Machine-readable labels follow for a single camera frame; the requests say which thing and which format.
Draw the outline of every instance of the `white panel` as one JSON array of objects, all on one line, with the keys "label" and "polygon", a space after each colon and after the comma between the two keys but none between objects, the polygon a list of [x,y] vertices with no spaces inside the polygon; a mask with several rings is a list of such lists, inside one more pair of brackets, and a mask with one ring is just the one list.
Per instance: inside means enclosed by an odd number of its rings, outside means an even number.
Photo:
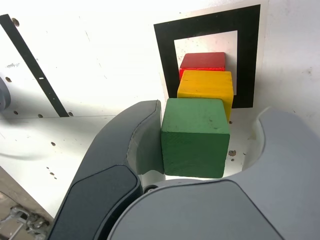
[{"label": "white panel", "polygon": [[0,165],[54,217],[91,142],[112,118],[0,120]]},{"label": "white panel", "polygon": [[[150,40],[152,24],[128,27],[121,15],[104,13],[14,17],[55,93],[74,116],[115,115],[140,101],[164,100]],[[136,17],[130,22],[141,23]]]},{"label": "white panel", "polygon": [[237,41],[238,31],[174,40],[178,67],[186,54],[224,52],[225,70],[232,74],[233,92],[237,95]]},{"label": "white panel", "polygon": [[12,44],[4,29],[0,26],[0,78],[6,83],[11,104],[0,113],[0,119],[25,119],[58,117],[48,98],[30,72],[26,63]]}]

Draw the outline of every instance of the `black strip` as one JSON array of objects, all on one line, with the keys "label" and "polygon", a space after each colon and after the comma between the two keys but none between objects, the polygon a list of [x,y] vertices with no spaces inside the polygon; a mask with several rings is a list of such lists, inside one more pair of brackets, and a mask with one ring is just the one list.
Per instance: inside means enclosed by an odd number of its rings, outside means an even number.
[{"label": "black strip", "polygon": [[180,84],[175,40],[237,30],[237,82],[232,108],[252,108],[259,20],[260,5],[254,5],[155,24],[154,31],[169,97],[177,97]]},{"label": "black strip", "polygon": [[60,102],[58,96],[56,95],[55,91],[51,87],[48,79],[46,78],[44,72],[41,70],[39,64],[37,63],[35,57],[32,55],[30,49],[28,48],[26,42],[20,35],[19,31],[17,30],[16,26],[12,22],[10,16],[8,14],[0,16],[0,24],[5,30],[6,34],[10,38],[11,42],[23,58],[24,62],[30,69],[31,73],[33,74],[34,78],[39,83],[40,87],[42,88],[44,94],[50,101],[51,105],[53,106],[54,110],[60,117],[69,117],[67,111],[65,110],[64,106]]}]

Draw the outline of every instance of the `screw hole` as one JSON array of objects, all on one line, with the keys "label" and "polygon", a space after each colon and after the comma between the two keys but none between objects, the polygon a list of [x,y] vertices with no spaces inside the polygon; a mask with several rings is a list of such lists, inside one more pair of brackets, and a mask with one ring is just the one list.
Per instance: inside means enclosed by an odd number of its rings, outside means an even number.
[{"label": "screw hole", "polygon": [[20,22],[16,19],[16,18],[11,18],[13,24],[16,26],[16,27],[19,27],[20,26]]}]

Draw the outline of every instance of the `wooden block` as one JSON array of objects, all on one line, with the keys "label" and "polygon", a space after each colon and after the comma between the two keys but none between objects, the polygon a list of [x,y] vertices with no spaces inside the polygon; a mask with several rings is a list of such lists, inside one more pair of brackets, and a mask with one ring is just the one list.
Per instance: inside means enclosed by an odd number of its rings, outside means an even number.
[{"label": "wooden block", "polygon": [[224,52],[187,53],[180,66],[180,80],[185,70],[225,71],[226,56]]},{"label": "wooden block", "polygon": [[167,100],[161,128],[166,175],[221,178],[229,139],[229,126],[220,99]]},{"label": "wooden block", "polygon": [[177,97],[221,99],[226,119],[229,121],[234,100],[231,72],[186,70]]}]

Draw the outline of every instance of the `white surface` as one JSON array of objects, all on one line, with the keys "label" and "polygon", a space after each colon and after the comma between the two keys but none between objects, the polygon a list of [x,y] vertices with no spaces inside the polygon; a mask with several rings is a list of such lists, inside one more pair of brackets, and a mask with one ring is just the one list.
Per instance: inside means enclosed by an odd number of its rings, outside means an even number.
[{"label": "white surface", "polygon": [[[0,132],[5,136],[0,136],[0,165],[55,216],[90,142],[106,123],[102,115],[115,115],[146,99],[160,99],[164,107],[167,93],[162,89],[153,23],[236,2],[239,1],[3,2],[0,13],[9,13],[19,20],[20,33],[67,112],[97,117],[37,119],[38,114],[57,114],[0,29],[0,76],[11,78],[12,83],[7,85],[14,96],[2,118],[15,118],[10,127],[4,124],[5,120],[0,121]],[[197,13],[228,8],[215,7]],[[294,111],[320,136],[318,9],[320,2],[316,0],[269,0],[265,38],[263,34],[259,38],[260,45],[264,41],[264,49],[258,50],[258,59],[263,56],[263,61],[262,68],[258,65],[254,108],[232,110],[229,149],[236,150],[236,156],[227,156],[225,176],[242,168],[251,142],[252,122],[265,107]],[[20,64],[6,67],[12,63]],[[90,119],[91,123],[87,126],[80,119]],[[65,128],[68,139],[80,135],[82,145],[61,145],[63,138],[58,133],[64,121],[69,121]],[[52,139],[57,141],[56,147],[51,146]],[[57,180],[46,167],[56,174]]]},{"label": "white surface", "polygon": [[88,147],[112,118],[0,120],[0,164],[50,215],[55,216]]}]

